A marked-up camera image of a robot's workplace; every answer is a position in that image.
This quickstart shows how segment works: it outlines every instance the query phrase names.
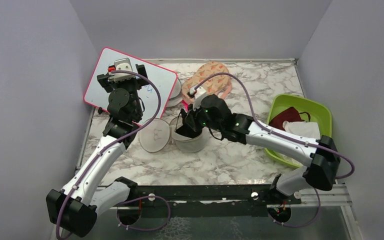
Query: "white cloth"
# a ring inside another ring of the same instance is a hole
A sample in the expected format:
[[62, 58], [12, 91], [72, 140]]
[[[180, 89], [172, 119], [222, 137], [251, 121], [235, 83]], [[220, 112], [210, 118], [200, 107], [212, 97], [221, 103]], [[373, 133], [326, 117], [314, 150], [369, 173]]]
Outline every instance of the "white cloth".
[[[295, 135], [306, 137], [306, 138], [320, 139], [320, 129], [319, 129], [319, 124], [317, 122], [284, 121], [282, 125], [287, 133], [295, 134]], [[302, 164], [299, 161], [293, 159], [292, 157], [289, 157], [283, 154], [279, 154], [279, 155], [287, 162], [290, 162], [298, 166], [302, 166]]]

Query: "orange patterned fabric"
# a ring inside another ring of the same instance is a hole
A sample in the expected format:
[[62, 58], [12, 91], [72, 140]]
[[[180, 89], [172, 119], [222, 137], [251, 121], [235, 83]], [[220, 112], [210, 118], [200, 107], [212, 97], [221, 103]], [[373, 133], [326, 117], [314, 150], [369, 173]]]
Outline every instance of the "orange patterned fabric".
[[[189, 92], [189, 89], [191, 89], [191, 87], [199, 84], [204, 79], [206, 79], [207, 77], [213, 74], [228, 73], [228, 72], [229, 72], [228, 68], [217, 61], [211, 61], [202, 65], [198, 69], [198, 71], [196, 71], [195, 74], [191, 78], [186, 80], [181, 86], [181, 95], [183, 97], [183, 100], [188, 104], [193, 103], [194, 99], [188, 96], [188, 92]], [[211, 95], [211, 94], [218, 95], [220, 92], [224, 90], [224, 93], [221, 96], [219, 96], [222, 99], [224, 99], [227, 96], [227, 94], [232, 90], [231, 78], [226, 75], [215, 76], [210, 80], [206, 81], [202, 86], [207, 90], [208, 95]]]

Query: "whiteboard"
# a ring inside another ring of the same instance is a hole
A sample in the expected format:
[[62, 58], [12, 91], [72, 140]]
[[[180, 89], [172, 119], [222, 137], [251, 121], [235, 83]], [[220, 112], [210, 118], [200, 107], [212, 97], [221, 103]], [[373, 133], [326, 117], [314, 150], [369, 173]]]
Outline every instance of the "whiteboard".
[[[161, 107], [157, 114], [157, 118], [161, 118], [178, 78], [177, 73], [109, 47], [105, 47], [100, 53], [95, 70], [90, 78], [89, 86], [84, 94], [84, 101], [97, 108], [101, 107], [103, 110], [107, 110], [108, 96], [110, 93], [106, 92], [99, 84], [97, 76], [106, 74], [108, 67], [114, 65], [114, 61], [125, 58], [129, 58], [132, 71], [135, 73], [138, 72], [136, 70], [136, 64], [145, 66], [148, 79], [155, 84], [161, 95]], [[157, 110], [158, 98], [151, 85], [143, 86], [137, 93], [145, 106], [142, 120], [139, 122], [139, 124], [143, 124], [146, 120], [150, 119]]]

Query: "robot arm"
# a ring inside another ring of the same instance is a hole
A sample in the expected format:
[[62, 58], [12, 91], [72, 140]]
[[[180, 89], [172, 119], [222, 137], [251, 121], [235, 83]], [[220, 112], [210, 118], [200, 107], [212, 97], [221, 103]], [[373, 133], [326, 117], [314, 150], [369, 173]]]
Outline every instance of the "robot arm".
[[[271, 197], [281, 201], [306, 188], [313, 187], [323, 191], [332, 189], [340, 163], [339, 157], [309, 146], [321, 145], [336, 151], [334, 141], [330, 137], [302, 137], [259, 122], [266, 128], [262, 129], [251, 116], [232, 113], [223, 99], [215, 94], [207, 95], [201, 86], [196, 90], [192, 87], [189, 96], [194, 97], [195, 101], [188, 106], [187, 112], [181, 112], [183, 125], [188, 128], [184, 129], [184, 132], [200, 132], [207, 127], [210, 131], [219, 131], [222, 139], [270, 148], [303, 164], [296, 170], [276, 176], [270, 188]], [[293, 140], [305, 142], [305, 145]]]
[[[111, 73], [121, 68], [129, 71]], [[136, 65], [136, 69], [139, 72], [136, 76], [147, 77], [143, 65]], [[50, 221], [80, 237], [92, 229], [98, 215], [125, 201], [130, 194], [129, 186], [121, 182], [113, 182], [102, 191], [96, 192], [96, 189], [111, 165], [135, 138], [139, 128], [135, 123], [143, 116], [138, 90], [149, 83], [132, 75], [131, 70], [130, 61], [125, 58], [108, 67], [108, 73], [97, 76], [99, 84], [110, 93], [107, 107], [110, 118], [103, 137], [76, 175], [61, 190], [52, 189], [46, 196]]]

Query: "white bowl lid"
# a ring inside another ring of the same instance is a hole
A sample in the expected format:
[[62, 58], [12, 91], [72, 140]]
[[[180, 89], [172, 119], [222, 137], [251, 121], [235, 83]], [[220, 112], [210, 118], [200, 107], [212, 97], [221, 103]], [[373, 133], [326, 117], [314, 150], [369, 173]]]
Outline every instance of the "white bowl lid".
[[159, 118], [155, 118], [148, 126], [138, 133], [142, 148], [149, 153], [156, 153], [163, 149], [170, 140], [169, 124]]

